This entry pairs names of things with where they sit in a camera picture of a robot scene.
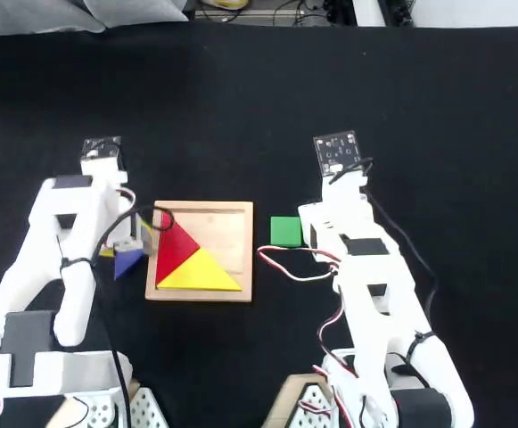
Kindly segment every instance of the black cloth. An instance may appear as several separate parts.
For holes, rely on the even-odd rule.
[[[41,181],[78,173],[85,137],[123,136],[140,202],[253,201],[258,245],[270,216],[320,196],[311,137],[351,128],[375,158],[375,198],[440,278],[433,323],[477,426],[518,426],[518,29],[195,23],[0,37],[0,279]],[[284,261],[320,272],[301,256]],[[428,278],[407,260],[422,298]],[[144,299],[145,274],[144,263],[107,282],[106,304],[118,349],[174,427],[259,426],[286,376],[321,361],[329,284],[256,260],[251,304],[164,303]],[[328,341],[349,346],[344,325]],[[106,349],[97,317],[79,348]],[[43,426],[59,402],[8,399],[0,426]]]

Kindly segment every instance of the green block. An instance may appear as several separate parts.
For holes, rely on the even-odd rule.
[[[281,247],[301,247],[300,217],[271,217],[270,244]]]

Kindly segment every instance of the yellow block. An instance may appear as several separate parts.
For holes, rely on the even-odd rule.
[[[166,276],[158,289],[240,292],[241,286],[203,248]]]

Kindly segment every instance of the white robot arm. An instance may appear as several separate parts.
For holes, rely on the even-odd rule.
[[[343,407],[351,426],[470,428],[473,406],[447,348],[432,332],[398,245],[374,222],[372,205],[360,191],[365,171],[335,179],[344,168],[338,161],[359,161],[345,152],[358,155],[353,132],[317,137],[315,145],[322,201],[300,206],[300,221],[310,248],[341,260],[333,288],[355,347],[333,351],[322,366],[337,408]],[[315,258],[332,261],[322,254]]]
[[[41,185],[19,255],[0,283],[0,399],[66,394],[89,402],[109,397],[119,406],[124,401],[120,386],[132,375],[124,355],[118,353],[122,382],[112,352],[55,346],[83,341],[95,295],[90,264],[70,261],[95,257],[104,232],[130,209],[130,200],[120,195],[127,173],[119,169],[118,145],[87,140],[87,147],[83,175],[48,178]],[[139,225],[130,218],[122,221],[105,244],[129,243]],[[58,312],[25,310],[55,279],[64,284]],[[125,413],[120,408],[119,426]]]

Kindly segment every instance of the wooden tray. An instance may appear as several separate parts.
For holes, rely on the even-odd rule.
[[[154,254],[145,283],[147,300],[251,301],[252,298],[252,202],[156,201],[170,209],[179,225],[241,286],[240,292],[207,290],[158,290],[155,273],[160,233],[152,231]],[[161,212],[153,212],[159,226]]]

